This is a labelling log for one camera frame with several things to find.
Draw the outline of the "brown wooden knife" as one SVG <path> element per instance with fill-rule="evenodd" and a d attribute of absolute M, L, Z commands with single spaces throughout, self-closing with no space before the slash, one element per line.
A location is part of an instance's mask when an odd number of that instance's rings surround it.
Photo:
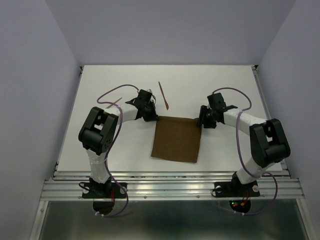
<path fill-rule="evenodd" d="M 169 104 L 168 104 L 168 102 L 166 100 L 166 97 L 165 97 L 165 94 L 164 94 L 164 90 L 162 88 L 162 85 L 161 85 L 160 81 L 158 81 L 158 85 L 159 85 L 159 89 L 160 89 L 160 92 L 161 92 L 161 95 L 162 95 L 162 98 L 163 98 L 163 101 L 164 101 L 165 108 L 168 111 L 169 110 Z"/>

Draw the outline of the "brown cloth napkin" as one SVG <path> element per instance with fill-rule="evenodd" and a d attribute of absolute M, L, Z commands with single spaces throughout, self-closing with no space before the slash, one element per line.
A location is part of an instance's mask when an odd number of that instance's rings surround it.
<path fill-rule="evenodd" d="M 160 116 L 151 151 L 153 158 L 181 163 L 198 160 L 202 129 L 197 118 Z"/>

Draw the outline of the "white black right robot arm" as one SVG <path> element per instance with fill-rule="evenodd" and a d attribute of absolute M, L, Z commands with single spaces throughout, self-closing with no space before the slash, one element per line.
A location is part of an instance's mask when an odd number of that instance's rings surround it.
<path fill-rule="evenodd" d="M 207 96 L 208 105 L 200 108 L 197 126 L 214 129 L 218 123 L 234 127 L 237 152 L 241 168 L 229 182 L 216 183 L 213 192 L 219 195 L 242 195 L 253 189 L 257 179 L 267 169 L 291 154 L 291 149 L 280 120 L 263 119 L 247 114 L 247 109 L 227 105 L 220 92 Z M 250 158 L 244 162 L 239 133 L 249 136 Z"/>

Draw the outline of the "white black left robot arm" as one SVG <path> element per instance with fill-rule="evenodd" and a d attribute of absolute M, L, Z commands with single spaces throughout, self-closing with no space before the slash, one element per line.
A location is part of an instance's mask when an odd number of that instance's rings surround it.
<path fill-rule="evenodd" d="M 78 134 L 78 140 L 86 150 L 90 164 L 89 182 L 80 184 L 84 194 L 108 197 L 112 192 L 112 178 L 106 169 L 107 155 L 120 134 L 122 124 L 143 119 L 158 119 L 155 97 L 150 89 L 139 90 L 137 97 L 122 105 L 109 103 L 112 107 L 93 107 Z"/>

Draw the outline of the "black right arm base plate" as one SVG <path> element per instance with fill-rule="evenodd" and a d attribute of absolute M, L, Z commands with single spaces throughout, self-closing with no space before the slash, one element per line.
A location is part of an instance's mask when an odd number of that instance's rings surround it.
<path fill-rule="evenodd" d="M 257 181 L 248 184 L 233 184 L 230 181 L 220 181 L 214 183 L 211 195 L 216 198 L 242 198 L 259 197 L 260 191 Z"/>

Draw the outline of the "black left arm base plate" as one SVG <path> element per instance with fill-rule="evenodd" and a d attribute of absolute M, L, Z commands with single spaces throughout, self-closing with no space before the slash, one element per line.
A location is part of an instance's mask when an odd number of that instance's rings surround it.
<path fill-rule="evenodd" d="M 121 182 L 121 187 L 115 182 L 107 181 L 106 183 L 80 182 L 79 187 L 82 189 L 81 197 L 83 199 L 125 199 L 127 183 Z"/>

